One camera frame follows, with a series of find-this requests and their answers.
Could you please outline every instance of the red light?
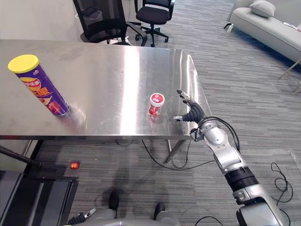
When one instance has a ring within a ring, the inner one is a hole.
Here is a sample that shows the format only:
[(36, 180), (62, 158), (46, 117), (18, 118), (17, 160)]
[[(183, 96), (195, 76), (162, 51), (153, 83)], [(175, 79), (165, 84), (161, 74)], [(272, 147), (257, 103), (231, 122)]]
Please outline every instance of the red light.
[(73, 161), (70, 164), (70, 169), (77, 170), (79, 168), (79, 161)]

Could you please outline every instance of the gray sofa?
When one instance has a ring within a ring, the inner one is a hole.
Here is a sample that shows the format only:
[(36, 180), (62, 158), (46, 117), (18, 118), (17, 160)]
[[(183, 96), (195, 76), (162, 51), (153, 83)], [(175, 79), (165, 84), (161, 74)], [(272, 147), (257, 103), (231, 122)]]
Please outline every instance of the gray sofa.
[(267, 0), (275, 5), (273, 17), (262, 17), (251, 11), (253, 0), (237, 0), (228, 21), (234, 27), (256, 38), (287, 58), (301, 58), (301, 32), (282, 22), (295, 26), (301, 23), (301, 0)]

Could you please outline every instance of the purple chip can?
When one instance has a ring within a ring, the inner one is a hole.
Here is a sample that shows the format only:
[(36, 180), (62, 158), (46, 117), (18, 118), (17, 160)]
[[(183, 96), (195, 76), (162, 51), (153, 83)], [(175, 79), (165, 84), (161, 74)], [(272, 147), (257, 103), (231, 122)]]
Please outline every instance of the purple chip can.
[(70, 106), (48, 78), (35, 55), (17, 56), (9, 62), (8, 68), (53, 115), (60, 116), (69, 111)]

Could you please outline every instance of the foot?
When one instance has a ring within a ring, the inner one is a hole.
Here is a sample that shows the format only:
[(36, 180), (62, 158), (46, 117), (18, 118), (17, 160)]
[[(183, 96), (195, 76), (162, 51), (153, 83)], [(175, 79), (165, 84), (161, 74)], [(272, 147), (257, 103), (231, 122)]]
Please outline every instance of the foot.
[(109, 209), (112, 209), (117, 213), (118, 206), (119, 206), (119, 194), (117, 191), (112, 191), (109, 199)]
[(165, 205), (162, 202), (159, 202), (155, 208), (154, 220), (156, 220), (157, 215), (162, 211), (165, 211)]

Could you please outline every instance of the yellow lid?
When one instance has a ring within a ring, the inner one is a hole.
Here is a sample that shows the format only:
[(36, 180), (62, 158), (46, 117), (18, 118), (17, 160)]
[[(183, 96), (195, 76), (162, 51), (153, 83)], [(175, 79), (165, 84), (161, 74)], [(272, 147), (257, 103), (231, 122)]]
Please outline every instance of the yellow lid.
[(29, 72), (30, 70), (34, 69), (39, 64), (39, 59), (35, 55), (20, 55), (12, 59), (9, 64), (8, 68), (13, 73), (20, 74)]

